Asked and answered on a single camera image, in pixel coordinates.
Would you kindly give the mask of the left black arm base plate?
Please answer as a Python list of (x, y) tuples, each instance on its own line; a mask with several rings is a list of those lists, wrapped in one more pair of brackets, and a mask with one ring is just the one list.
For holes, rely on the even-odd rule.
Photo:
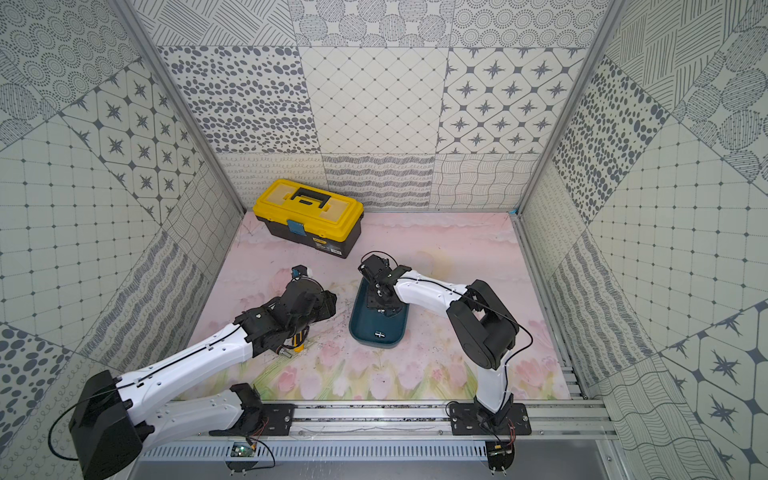
[(233, 426), (223, 430), (211, 430), (208, 435), (213, 437), (288, 436), (295, 410), (296, 405), (291, 403), (267, 403), (261, 407), (246, 407)]

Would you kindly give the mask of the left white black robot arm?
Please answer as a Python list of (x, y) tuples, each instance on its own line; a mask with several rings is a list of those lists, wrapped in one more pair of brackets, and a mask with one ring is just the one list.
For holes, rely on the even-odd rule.
[(334, 293), (298, 274), (280, 296), (185, 350), (121, 377), (108, 371), (90, 377), (68, 424), (83, 477), (108, 479), (144, 451), (198, 433), (250, 437), (271, 427), (288, 431), (293, 406), (278, 406), (271, 420), (248, 383), (197, 400), (177, 397), (236, 364), (299, 346), (312, 324), (335, 315), (336, 302)]

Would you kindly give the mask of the aluminium mounting rail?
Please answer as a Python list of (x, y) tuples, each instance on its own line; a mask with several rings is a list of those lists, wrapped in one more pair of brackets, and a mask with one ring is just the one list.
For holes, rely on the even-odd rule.
[[(438, 439), (454, 436), (446, 414), (448, 401), (295, 401), (290, 434), (252, 436), (300, 439)], [(617, 438), (606, 407), (595, 400), (528, 401), (526, 406), (531, 435), (510, 433), (471, 435), (475, 439), (584, 439)], [(155, 431), (148, 438), (158, 445), (163, 441), (209, 436), (211, 430), (228, 429), (246, 408), (233, 393), (223, 393), (191, 401), (166, 402), (154, 407), (134, 406), (129, 414), (136, 424)]]

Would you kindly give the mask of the yellow black toolbox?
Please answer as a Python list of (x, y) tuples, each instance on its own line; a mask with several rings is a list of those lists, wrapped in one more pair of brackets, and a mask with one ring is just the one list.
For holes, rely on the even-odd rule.
[(364, 206), (351, 197), (278, 179), (256, 200), (253, 213), (272, 235), (345, 259), (361, 235)]

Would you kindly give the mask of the right black circuit board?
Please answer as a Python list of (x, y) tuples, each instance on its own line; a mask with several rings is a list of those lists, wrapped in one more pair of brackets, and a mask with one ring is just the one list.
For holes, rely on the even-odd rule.
[(511, 442), (486, 442), (486, 459), (493, 473), (506, 474), (515, 459), (515, 446)]

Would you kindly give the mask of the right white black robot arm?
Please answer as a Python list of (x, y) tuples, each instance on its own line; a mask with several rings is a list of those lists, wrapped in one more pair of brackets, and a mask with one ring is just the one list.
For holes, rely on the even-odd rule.
[(522, 327), (488, 283), (436, 280), (380, 252), (364, 255), (358, 271), (365, 311), (386, 318), (415, 305), (446, 317), (464, 354), (478, 367), (476, 404), (487, 415), (506, 412), (513, 403), (507, 363), (519, 353), (515, 345)]

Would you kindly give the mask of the left green circuit board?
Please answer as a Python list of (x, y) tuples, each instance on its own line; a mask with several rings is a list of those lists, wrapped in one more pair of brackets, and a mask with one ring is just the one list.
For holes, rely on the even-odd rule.
[(255, 468), (258, 460), (251, 446), (236, 442), (232, 445), (225, 464), (232, 473), (244, 473)]

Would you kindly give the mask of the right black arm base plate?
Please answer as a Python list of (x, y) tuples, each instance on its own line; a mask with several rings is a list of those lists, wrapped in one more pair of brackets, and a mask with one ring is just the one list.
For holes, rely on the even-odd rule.
[(532, 434), (528, 411), (522, 403), (507, 402), (499, 412), (492, 413), (477, 402), (451, 401), (446, 404), (446, 414), (454, 436)]

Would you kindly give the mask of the teal plastic storage tray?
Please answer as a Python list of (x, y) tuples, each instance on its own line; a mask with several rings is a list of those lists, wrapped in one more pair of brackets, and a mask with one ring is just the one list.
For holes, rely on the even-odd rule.
[(394, 310), (380, 309), (372, 305), (373, 293), (363, 279), (357, 291), (348, 330), (353, 339), (362, 345), (391, 349), (404, 338), (409, 307), (401, 305)]

